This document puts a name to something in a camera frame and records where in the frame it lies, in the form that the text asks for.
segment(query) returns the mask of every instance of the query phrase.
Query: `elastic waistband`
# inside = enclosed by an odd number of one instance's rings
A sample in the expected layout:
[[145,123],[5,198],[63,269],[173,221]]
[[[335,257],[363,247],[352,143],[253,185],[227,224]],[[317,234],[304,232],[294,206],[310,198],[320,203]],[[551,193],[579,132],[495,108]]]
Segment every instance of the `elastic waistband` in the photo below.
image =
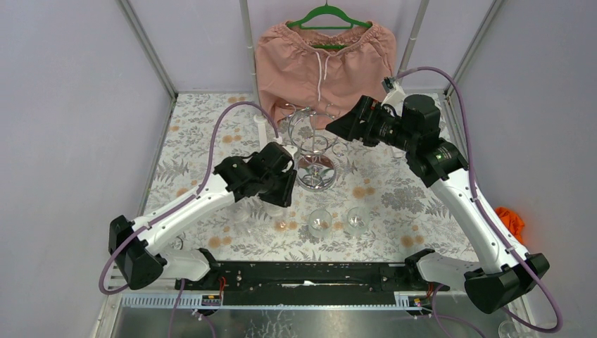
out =
[[[277,35],[283,39],[290,41],[296,46],[301,47],[307,51],[317,51],[328,55],[338,55],[358,49],[363,44],[368,43],[372,39],[375,39],[380,34],[383,34],[382,26],[379,24],[369,21],[372,24],[371,27],[366,28],[362,26],[352,27],[350,30],[342,32],[338,35],[325,35],[315,30],[302,30],[299,27],[289,28],[287,23],[280,23],[272,27],[272,31],[276,32]],[[330,53],[325,49],[316,49],[311,44],[349,44],[348,46],[340,49],[336,53]]]

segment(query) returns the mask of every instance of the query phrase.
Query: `cable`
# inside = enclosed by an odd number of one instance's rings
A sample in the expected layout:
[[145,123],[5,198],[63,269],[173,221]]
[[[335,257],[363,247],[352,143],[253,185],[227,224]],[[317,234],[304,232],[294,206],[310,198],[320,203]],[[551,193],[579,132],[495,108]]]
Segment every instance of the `cable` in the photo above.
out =
[[205,179],[203,180],[203,182],[199,185],[199,188],[197,189],[197,194],[199,194],[203,190],[203,188],[206,186],[207,178],[209,177],[209,173],[211,172],[211,162],[213,161],[213,148],[215,146],[215,135],[218,133],[218,128],[220,127],[220,123],[222,123],[224,116],[226,116],[226,114],[228,114],[229,111],[231,111],[233,108],[235,108],[237,106],[241,106],[244,104],[253,106],[253,107],[259,109],[261,111],[261,113],[263,114],[263,116],[265,116],[265,118],[267,118],[268,121],[270,121],[270,124],[274,128],[274,133],[275,133],[276,137],[279,137],[276,122],[270,116],[270,114],[268,114],[266,111],[264,111],[263,108],[261,108],[258,104],[255,104],[255,103],[249,102],[249,101],[240,101],[240,102],[236,102],[235,104],[231,104],[230,106],[228,106],[228,108],[226,108],[222,112],[222,115],[220,115],[218,120],[215,122],[215,125],[213,126],[213,133],[211,134],[211,140],[209,142],[209,156],[208,156],[208,162],[207,162],[206,175],[205,175]]
[[444,331],[444,333],[450,337],[453,338],[452,335],[448,332],[448,330],[446,330],[446,328],[441,324],[440,319],[444,318],[444,319],[449,319],[449,320],[454,320],[457,322],[460,322],[462,324],[468,325],[469,327],[471,327],[473,330],[477,331],[478,334],[481,335],[481,337],[486,338],[485,334],[476,326],[474,326],[472,323],[469,323],[466,320],[460,319],[460,318],[456,318],[456,317],[452,317],[449,315],[438,315],[437,314],[437,307],[435,305],[435,302],[437,301],[437,292],[443,287],[443,284],[438,284],[437,286],[435,286],[435,290],[433,291],[433,295],[432,295],[432,300],[431,300],[431,309],[432,309],[432,315],[435,317],[435,320],[437,321],[437,325],[439,325],[439,327]]
[[170,324],[168,324],[168,338],[172,336],[172,324],[174,323],[174,314],[176,313],[176,308],[178,307],[178,303],[180,302],[180,297],[182,297],[182,291],[184,290],[184,278],[180,280],[180,291],[178,291],[178,296],[176,296],[176,300],[174,301],[174,306],[172,307],[172,313],[170,314]]
[[[460,105],[460,111],[462,112],[462,117],[463,117],[463,129],[465,132],[465,141],[466,141],[466,148],[467,148],[467,153],[468,153],[468,163],[469,163],[468,178],[469,178],[470,191],[472,193],[472,199],[475,201],[475,205],[477,206],[477,209],[483,216],[483,219],[485,219],[485,221],[487,222],[489,227],[494,231],[496,236],[502,241],[502,243],[504,243],[504,245],[506,245],[506,247],[510,247],[510,242],[508,241],[508,239],[502,234],[502,232],[499,230],[498,226],[496,224],[494,224],[493,220],[489,217],[489,215],[485,211],[485,208],[483,207],[481,201],[477,198],[478,197],[477,185],[476,185],[477,180],[475,177],[475,167],[473,166],[473,160],[472,160],[472,147],[470,144],[471,142],[470,142],[470,134],[469,134],[469,130],[468,130],[468,121],[467,121],[467,115],[466,115],[466,110],[465,110],[465,103],[463,100],[463,95],[460,92],[460,88],[456,84],[456,81],[448,73],[444,72],[441,69],[438,69],[435,67],[428,67],[428,66],[416,67],[416,68],[411,68],[409,70],[405,70],[402,73],[396,74],[396,79],[405,77],[406,75],[413,74],[413,73],[416,73],[421,70],[430,70],[432,72],[436,72],[438,74],[443,75],[450,82],[452,87],[454,87],[454,92],[456,93],[456,96],[458,97],[458,104]],[[555,302],[553,295],[549,292],[549,290],[547,289],[547,286],[543,283],[543,281],[541,281],[541,278],[539,278],[539,276],[537,276],[535,274],[535,272],[529,267],[527,262],[525,262],[524,259],[522,259],[522,257],[520,257],[520,255],[518,254],[518,252],[516,252],[516,250],[510,251],[510,253],[516,259],[516,261],[518,261],[518,263],[524,268],[524,270],[527,271],[527,273],[531,276],[533,281],[535,281],[535,283],[537,283],[537,285],[539,286],[541,291],[545,294],[545,297],[547,297],[547,300],[549,301],[549,304],[551,305],[551,307],[553,308],[553,312],[555,313],[555,326],[552,328],[549,328],[549,329],[538,327],[538,326],[532,325],[531,323],[525,322],[523,319],[519,318],[517,315],[510,312],[506,307],[502,308],[502,310],[504,310],[504,312],[506,312],[508,315],[510,315],[512,318],[514,318],[519,323],[523,324],[524,326],[526,326],[530,329],[536,330],[538,332],[555,333],[557,331],[560,331],[562,329],[562,326],[564,325],[564,320],[563,320],[563,316],[562,316],[562,311],[560,310],[559,305]]]
[[224,305],[224,299],[222,299],[222,292],[226,287],[226,278],[224,276],[220,277],[220,306]]
[[[209,174],[211,172],[211,164],[213,162],[213,148],[215,146],[215,135],[218,132],[218,128],[220,126],[220,123],[222,123],[222,120],[224,119],[224,116],[226,116],[226,114],[228,114],[233,108],[235,108],[237,106],[241,106],[241,105],[248,105],[248,106],[252,106],[252,107],[255,107],[255,108],[259,109],[259,111],[263,114],[263,116],[265,116],[265,118],[267,118],[268,121],[270,121],[270,124],[274,128],[274,134],[275,134],[275,136],[279,137],[279,132],[278,132],[278,128],[276,126],[276,122],[270,116],[270,114],[268,114],[265,110],[263,110],[263,108],[261,108],[258,104],[255,104],[255,103],[249,102],[249,101],[240,101],[240,102],[236,102],[235,104],[232,104],[232,105],[228,106],[228,108],[226,108],[222,112],[222,114],[218,118],[218,121],[215,123],[215,127],[213,128],[213,133],[211,135],[211,141],[210,141],[210,144],[209,144],[208,165],[207,165],[207,169],[206,169],[206,174],[203,177],[203,181],[199,185],[199,188],[197,189],[197,192],[196,192],[197,195],[203,191],[203,188],[206,186],[207,181],[209,179]],[[158,217],[154,218],[153,220],[149,221],[147,223],[147,225],[149,227],[141,226],[139,229],[137,229],[135,232],[133,232],[129,237],[127,237],[127,239],[125,239],[125,241],[123,241],[118,246],[118,248],[116,248],[116,250],[112,253],[112,255],[110,256],[110,258],[106,262],[106,264],[103,266],[101,274],[99,275],[98,286],[99,286],[99,291],[102,294],[105,294],[105,295],[117,294],[117,293],[122,292],[122,291],[124,291],[124,290],[126,290],[128,288],[128,285],[125,284],[125,285],[123,285],[123,286],[121,286],[121,287],[119,287],[117,289],[108,290],[103,285],[104,282],[105,282],[105,280],[106,280],[106,275],[108,274],[108,270],[110,270],[110,268],[112,267],[112,265],[114,264],[114,262],[116,260],[116,257],[118,257],[118,255],[122,252],[122,250],[124,250],[124,248],[135,237],[139,236],[140,233],[142,233],[145,230],[151,229],[151,227],[153,227],[153,225],[155,225],[157,222],[163,220],[164,218],[168,217],[169,215],[172,215],[175,211],[181,209],[183,206],[186,206],[188,203],[190,203],[191,201],[193,201],[195,199],[195,197],[196,197],[196,195],[193,195],[193,194],[190,195],[184,201],[182,201],[179,204],[177,204],[176,206],[172,207],[170,210],[164,212],[163,214],[161,214]]]
[[209,317],[208,317],[208,316],[206,316],[206,315],[204,315],[204,314],[202,314],[202,313],[200,313],[200,314],[199,314],[199,317],[197,317],[197,318],[198,318],[199,320],[205,319],[205,320],[206,320],[206,322],[209,324],[209,328],[211,329],[211,337],[212,337],[212,338],[217,338],[217,337],[216,337],[216,334],[215,334],[215,326],[214,326],[213,322],[211,321],[211,319],[209,319]]
[[101,270],[101,274],[99,275],[99,283],[98,283],[98,287],[99,287],[99,291],[102,294],[108,295],[110,296],[111,294],[117,294],[123,290],[126,290],[129,286],[128,284],[124,284],[123,286],[117,288],[117,289],[112,289],[112,290],[108,290],[104,287],[104,282],[106,281],[106,275],[108,274],[108,270],[110,270],[110,268],[112,267],[112,264],[114,264],[114,261],[116,260],[116,257],[118,257],[118,255],[120,255],[120,253],[122,252],[122,250],[134,239],[137,238],[137,236],[139,236],[140,233],[142,233],[143,231],[147,230],[147,227],[140,227],[139,229],[137,229],[135,232],[133,232],[129,237],[127,237],[127,239],[125,239],[125,241],[118,246],[118,248],[116,248],[116,250],[114,250],[114,252],[112,253],[112,255],[110,255],[110,258],[108,259],[108,262],[106,262],[106,264],[103,266],[103,269]]
[[427,294],[425,294],[425,299],[429,299],[431,297],[431,293],[433,292],[433,282],[429,283],[427,287]]

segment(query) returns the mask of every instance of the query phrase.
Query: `floral tablecloth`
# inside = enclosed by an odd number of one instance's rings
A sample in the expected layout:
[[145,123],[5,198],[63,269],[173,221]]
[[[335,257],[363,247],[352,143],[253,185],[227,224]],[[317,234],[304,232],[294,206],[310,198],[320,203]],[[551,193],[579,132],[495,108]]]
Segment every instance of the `floral tablecloth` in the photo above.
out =
[[[429,95],[439,106],[437,94]],[[218,116],[234,102],[251,100],[250,94],[179,95],[146,212],[201,182]],[[214,164],[259,150],[255,112],[250,106],[238,107],[224,119]],[[449,139],[443,119],[441,127],[442,137]],[[285,222],[271,218],[263,204],[252,198],[246,223],[234,224],[223,209],[198,221],[171,245],[183,250],[206,247],[218,260],[403,261],[427,247],[454,258],[477,260],[448,209],[411,173],[401,151],[393,155],[389,146],[366,148],[356,142],[345,148],[340,157],[328,152],[338,170],[333,188],[308,192],[295,185]],[[371,212],[369,230],[356,238],[343,230],[346,212],[354,206],[367,206]],[[306,226],[316,208],[326,208],[333,216],[332,232],[324,239],[313,237]]]

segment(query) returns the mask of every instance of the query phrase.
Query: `drawstring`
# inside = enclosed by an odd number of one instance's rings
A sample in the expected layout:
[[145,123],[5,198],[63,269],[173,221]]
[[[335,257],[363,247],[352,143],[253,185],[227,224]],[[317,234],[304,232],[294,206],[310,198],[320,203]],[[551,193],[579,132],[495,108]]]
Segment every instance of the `drawstring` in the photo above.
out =
[[318,102],[321,101],[321,57],[319,56],[318,52],[315,52],[318,56],[318,63],[319,63],[319,81],[318,81]]
[[323,71],[323,79],[325,80],[325,78],[327,77],[327,61],[329,60],[329,57],[331,55],[328,55],[327,58],[325,58],[325,70]]
[[[318,56],[318,63],[319,63],[319,81],[318,81],[318,102],[321,101],[321,75],[322,75],[322,69],[321,69],[321,56],[319,55],[318,52],[315,52],[315,54]],[[331,55],[328,55],[327,58],[325,58],[325,69],[323,71],[323,79],[325,80],[327,77],[327,61],[329,60],[329,57]]]

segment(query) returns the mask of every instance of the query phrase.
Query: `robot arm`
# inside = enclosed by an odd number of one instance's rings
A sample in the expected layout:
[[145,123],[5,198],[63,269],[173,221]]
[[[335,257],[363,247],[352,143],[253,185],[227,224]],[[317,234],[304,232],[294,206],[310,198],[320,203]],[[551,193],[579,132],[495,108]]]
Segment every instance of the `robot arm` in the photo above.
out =
[[508,238],[508,245],[483,219],[471,195],[466,160],[452,143],[439,137],[440,112],[434,100],[425,95],[407,96],[401,114],[394,116],[389,111],[394,111],[405,94],[393,79],[385,79],[384,87],[388,95],[383,103],[362,96],[348,114],[328,124],[326,130],[347,141],[360,140],[365,146],[384,142],[406,151],[409,168],[448,207],[479,258],[478,263],[471,263],[427,249],[407,258],[406,263],[423,280],[466,291],[485,313],[493,313],[529,292],[535,283],[510,252],[525,257],[539,277],[549,268],[543,254],[529,254],[479,192],[477,198]]
[[108,242],[110,254],[133,233],[146,228],[115,260],[129,288],[141,289],[160,277],[201,279],[209,271],[206,257],[199,251],[167,249],[168,243],[187,226],[244,197],[258,195],[262,201],[289,206],[296,177],[293,161],[296,150],[272,142],[247,158],[225,158],[201,191],[187,192],[132,221],[125,216],[113,220]]

